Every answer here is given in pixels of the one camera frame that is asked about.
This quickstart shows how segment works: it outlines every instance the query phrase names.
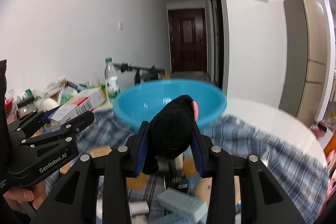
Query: red and white box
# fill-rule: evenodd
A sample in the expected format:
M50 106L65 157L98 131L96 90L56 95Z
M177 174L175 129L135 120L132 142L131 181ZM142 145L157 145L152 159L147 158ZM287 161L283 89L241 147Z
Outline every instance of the red and white box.
M64 124L86 111L92 112L104 102L105 97L101 88L83 90L56 110L51 120Z

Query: floor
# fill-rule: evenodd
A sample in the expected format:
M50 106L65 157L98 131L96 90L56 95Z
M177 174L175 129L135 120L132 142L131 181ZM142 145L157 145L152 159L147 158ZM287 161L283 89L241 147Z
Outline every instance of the floor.
M178 71L171 74L174 79L193 79L211 83L211 79L206 72L203 71Z

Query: gray cabinet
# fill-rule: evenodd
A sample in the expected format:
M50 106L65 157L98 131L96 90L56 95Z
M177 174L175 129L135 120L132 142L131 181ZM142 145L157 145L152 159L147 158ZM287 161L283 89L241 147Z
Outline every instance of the gray cabinet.
M316 0L285 0L287 67L279 108L307 127L322 99L327 64L327 28Z

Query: plaid tablecloth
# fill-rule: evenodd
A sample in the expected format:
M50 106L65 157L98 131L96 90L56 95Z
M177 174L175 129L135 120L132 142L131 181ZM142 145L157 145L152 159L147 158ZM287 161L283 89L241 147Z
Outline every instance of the plaid tablecloth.
M45 128L43 133L56 129ZM118 120L113 112L96 112L95 123L77 135L78 149L80 154L90 153L90 149L104 145L116 149L134 134L136 132ZM266 160L268 169L292 199L306 223L314 222L324 202L328 182L328 170L317 159L230 115L216 120L203 134L209 136L214 145L232 155L247 157L254 154ZM185 154L191 155L190 149ZM60 173L57 171L45 180L47 193L59 178ZM102 197L103 181L104 178L100 177L98 198ZM150 176L147 186L141 191L129 190L128 198L130 202L147 201L150 208L147 219L151 222L169 213L157 200L157 195L163 190L163 179Z

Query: green and white container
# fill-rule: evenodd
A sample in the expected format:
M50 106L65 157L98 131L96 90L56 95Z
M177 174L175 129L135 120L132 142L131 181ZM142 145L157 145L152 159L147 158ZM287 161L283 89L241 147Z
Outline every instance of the green and white container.
M113 65L112 58L105 58L105 80L106 80L106 96L109 98L110 102L120 93L117 71Z

